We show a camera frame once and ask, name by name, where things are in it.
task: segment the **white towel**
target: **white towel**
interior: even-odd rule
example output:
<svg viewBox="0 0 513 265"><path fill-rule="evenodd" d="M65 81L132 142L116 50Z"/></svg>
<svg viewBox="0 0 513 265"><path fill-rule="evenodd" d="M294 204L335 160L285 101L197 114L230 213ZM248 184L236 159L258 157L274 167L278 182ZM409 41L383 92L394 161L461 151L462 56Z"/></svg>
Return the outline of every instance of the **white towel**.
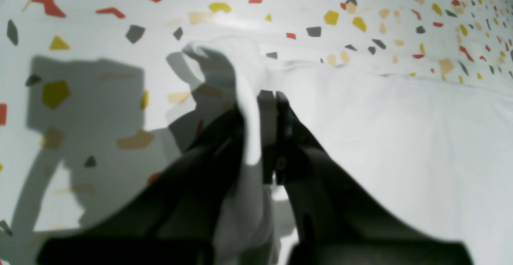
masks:
<svg viewBox="0 0 513 265"><path fill-rule="evenodd" d="M262 57L245 38L192 42L184 52L231 68L210 76L197 65L192 71L235 85L245 120L239 183L247 186L223 205L216 236L222 255L268 236L262 188L249 185L260 178L256 96L263 89L284 92L330 157L400 219L434 238L464 241L477 265L513 263L512 97L349 66L280 62Z"/></svg>

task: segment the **white cloth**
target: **white cloth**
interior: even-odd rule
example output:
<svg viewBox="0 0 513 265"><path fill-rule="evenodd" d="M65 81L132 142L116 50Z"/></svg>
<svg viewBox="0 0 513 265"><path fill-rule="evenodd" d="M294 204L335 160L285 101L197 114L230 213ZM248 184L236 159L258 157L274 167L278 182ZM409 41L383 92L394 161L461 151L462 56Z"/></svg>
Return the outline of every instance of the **white cloth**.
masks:
<svg viewBox="0 0 513 265"><path fill-rule="evenodd" d="M476 265L513 263L513 97L350 66L275 61L244 38L193 42L184 51L221 55L218 61L233 68L248 164L261 155L255 97L260 89L281 91L330 157L400 219L434 238L464 241ZM217 75L218 84L226 77ZM250 196L258 189L240 190ZM261 200L223 208L246 218L239 222L247 243L239 247L251 245L252 230L265 221L242 211L258 212Z"/></svg>

